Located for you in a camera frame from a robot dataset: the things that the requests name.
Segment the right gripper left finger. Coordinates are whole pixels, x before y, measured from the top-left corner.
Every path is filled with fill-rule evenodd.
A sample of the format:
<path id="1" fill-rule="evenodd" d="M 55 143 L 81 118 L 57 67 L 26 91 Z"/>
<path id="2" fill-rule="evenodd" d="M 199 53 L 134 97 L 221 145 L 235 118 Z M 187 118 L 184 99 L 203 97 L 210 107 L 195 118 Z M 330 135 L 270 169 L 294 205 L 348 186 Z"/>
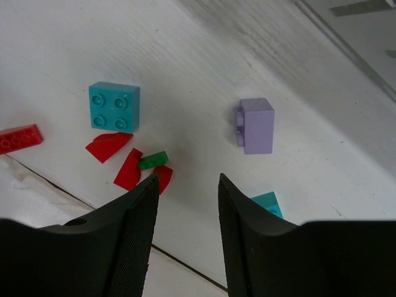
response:
<path id="1" fill-rule="evenodd" d="M 151 174 L 64 225 L 1 220 L 2 296 L 141 296 L 159 201 Z"/>

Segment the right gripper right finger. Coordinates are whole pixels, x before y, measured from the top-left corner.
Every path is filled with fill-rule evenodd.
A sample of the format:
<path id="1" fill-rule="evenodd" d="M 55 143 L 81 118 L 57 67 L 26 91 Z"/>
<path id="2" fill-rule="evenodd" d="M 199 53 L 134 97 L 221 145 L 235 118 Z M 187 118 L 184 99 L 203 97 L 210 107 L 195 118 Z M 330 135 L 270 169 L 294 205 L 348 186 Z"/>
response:
<path id="1" fill-rule="evenodd" d="M 395 222 L 295 225 L 246 197 L 226 175 L 218 211 L 230 296 L 394 296 Z"/>

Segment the small green lego piece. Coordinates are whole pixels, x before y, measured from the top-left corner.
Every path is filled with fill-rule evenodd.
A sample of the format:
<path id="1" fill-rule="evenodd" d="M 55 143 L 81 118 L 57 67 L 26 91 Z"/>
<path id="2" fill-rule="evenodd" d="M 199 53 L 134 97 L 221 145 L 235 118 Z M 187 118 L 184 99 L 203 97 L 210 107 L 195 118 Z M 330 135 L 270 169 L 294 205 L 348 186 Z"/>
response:
<path id="1" fill-rule="evenodd" d="M 139 160 L 140 170 L 148 170 L 157 166 L 165 165 L 168 162 L 168 155 L 165 151 L 148 155 Z"/>

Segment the lilac lego brick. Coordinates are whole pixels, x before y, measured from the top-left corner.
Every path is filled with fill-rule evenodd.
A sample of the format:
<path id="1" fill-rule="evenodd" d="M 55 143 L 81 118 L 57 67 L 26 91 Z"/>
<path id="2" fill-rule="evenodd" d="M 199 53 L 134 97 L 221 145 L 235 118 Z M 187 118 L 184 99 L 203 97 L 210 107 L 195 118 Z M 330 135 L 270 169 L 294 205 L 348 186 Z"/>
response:
<path id="1" fill-rule="evenodd" d="M 266 98 L 241 99 L 235 106 L 236 139 L 247 155 L 271 154 L 275 110 Z"/>

